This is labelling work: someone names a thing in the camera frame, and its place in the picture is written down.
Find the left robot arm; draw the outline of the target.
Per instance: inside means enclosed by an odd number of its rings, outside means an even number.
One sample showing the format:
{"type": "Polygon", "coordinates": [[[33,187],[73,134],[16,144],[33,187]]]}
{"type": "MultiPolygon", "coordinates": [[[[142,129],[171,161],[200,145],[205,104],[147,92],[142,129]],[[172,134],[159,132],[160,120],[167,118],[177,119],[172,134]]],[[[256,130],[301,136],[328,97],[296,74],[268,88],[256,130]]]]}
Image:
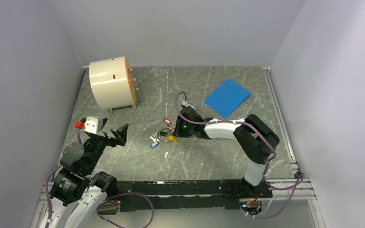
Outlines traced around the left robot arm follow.
{"type": "Polygon", "coordinates": [[[103,131],[107,118],[88,116],[76,124],[77,142],[63,150],[59,166],[53,170],[52,186],[45,183],[47,210],[42,228],[78,228],[105,199],[118,193],[117,179],[103,171],[93,171],[106,147],[125,146],[128,123],[103,131]]]}

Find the red key tag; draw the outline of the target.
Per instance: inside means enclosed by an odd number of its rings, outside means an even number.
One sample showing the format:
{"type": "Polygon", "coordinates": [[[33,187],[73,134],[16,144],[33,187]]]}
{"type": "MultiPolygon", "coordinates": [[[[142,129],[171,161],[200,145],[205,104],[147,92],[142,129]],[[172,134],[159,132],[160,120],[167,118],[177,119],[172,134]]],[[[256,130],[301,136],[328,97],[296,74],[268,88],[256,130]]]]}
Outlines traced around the red key tag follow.
{"type": "Polygon", "coordinates": [[[172,124],[172,121],[170,119],[168,119],[168,118],[164,118],[163,119],[163,122],[166,123],[166,124],[168,124],[168,125],[171,125],[172,124]]]}

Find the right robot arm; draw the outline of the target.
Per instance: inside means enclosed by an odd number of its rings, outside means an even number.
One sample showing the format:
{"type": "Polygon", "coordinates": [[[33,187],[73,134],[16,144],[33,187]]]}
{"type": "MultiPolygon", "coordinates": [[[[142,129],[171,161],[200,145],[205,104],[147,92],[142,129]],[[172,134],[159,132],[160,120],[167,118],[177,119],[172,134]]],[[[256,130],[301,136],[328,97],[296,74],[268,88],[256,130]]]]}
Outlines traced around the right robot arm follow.
{"type": "Polygon", "coordinates": [[[250,160],[242,180],[242,191],[248,197],[260,192],[268,159],[274,156],[280,142],[275,132],[255,114],[233,121],[204,119],[191,106],[184,106],[180,111],[173,136],[236,140],[250,160]]]}

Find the yellow key tag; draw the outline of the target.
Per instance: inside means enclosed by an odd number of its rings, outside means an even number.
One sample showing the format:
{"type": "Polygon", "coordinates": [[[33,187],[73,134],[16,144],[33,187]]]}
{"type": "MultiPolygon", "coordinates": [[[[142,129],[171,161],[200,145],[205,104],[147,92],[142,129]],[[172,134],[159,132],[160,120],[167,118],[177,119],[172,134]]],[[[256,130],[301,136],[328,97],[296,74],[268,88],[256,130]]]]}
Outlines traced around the yellow key tag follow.
{"type": "Polygon", "coordinates": [[[169,140],[169,141],[172,141],[172,142],[175,142],[175,141],[177,141],[177,137],[175,137],[175,136],[173,136],[173,135],[168,135],[167,136],[167,139],[169,140]]]}

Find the large metal keyring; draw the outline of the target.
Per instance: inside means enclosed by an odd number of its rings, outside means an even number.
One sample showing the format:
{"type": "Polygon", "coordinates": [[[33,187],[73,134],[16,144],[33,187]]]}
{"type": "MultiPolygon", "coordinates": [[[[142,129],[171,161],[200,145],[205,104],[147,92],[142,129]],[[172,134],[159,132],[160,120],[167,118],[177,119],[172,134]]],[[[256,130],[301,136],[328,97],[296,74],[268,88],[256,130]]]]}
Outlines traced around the large metal keyring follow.
{"type": "Polygon", "coordinates": [[[173,131],[173,128],[165,127],[157,133],[157,137],[163,143],[175,142],[177,138],[173,136],[173,131]]]}

